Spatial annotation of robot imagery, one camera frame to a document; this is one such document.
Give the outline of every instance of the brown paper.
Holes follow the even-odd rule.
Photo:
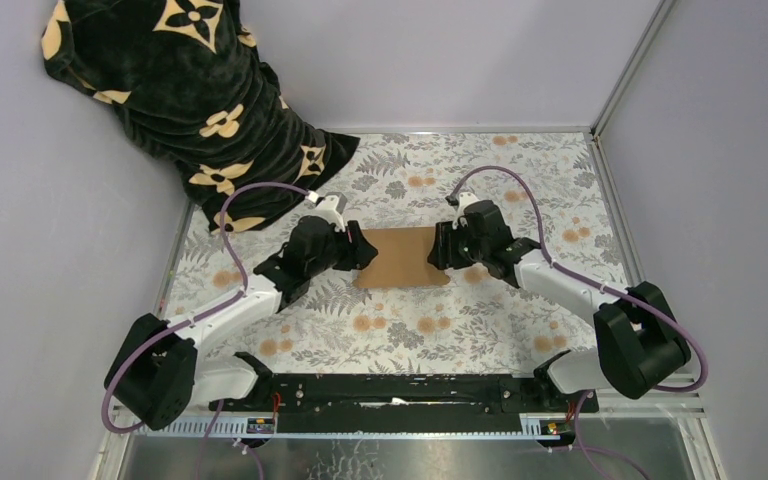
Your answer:
[[[449,277],[428,263],[434,227],[364,230],[378,256],[355,279],[358,288],[402,288],[446,285]]]

